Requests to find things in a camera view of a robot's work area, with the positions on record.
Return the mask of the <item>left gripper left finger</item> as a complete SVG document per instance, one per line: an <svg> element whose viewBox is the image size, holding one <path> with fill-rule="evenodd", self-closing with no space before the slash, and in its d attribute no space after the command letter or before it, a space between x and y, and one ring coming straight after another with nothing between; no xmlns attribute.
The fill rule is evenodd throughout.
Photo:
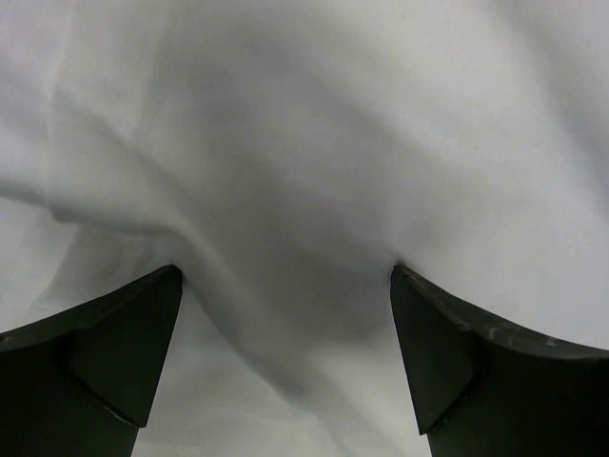
<svg viewBox="0 0 609 457"><path fill-rule="evenodd" d="M4 456L129 456L146 427L182 298L165 266L1 335Z"/></svg>

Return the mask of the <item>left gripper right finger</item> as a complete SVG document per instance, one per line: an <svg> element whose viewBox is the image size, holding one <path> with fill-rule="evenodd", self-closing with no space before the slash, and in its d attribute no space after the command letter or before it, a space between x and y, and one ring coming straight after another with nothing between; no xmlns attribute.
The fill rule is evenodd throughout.
<svg viewBox="0 0 609 457"><path fill-rule="evenodd" d="M604 456L608 354L522 327L405 265L391 308L419 433L435 456Z"/></svg>

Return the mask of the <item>white printed t shirt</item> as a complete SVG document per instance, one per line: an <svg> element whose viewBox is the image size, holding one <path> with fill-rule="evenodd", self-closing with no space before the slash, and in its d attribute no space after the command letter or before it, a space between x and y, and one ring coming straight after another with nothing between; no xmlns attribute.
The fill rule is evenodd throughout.
<svg viewBox="0 0 609 457"><path fill-rule="evenodd" d="M607 348L606 2L2 3L2 329L185 275L137 455L427 455L397 262Z"/></svg>

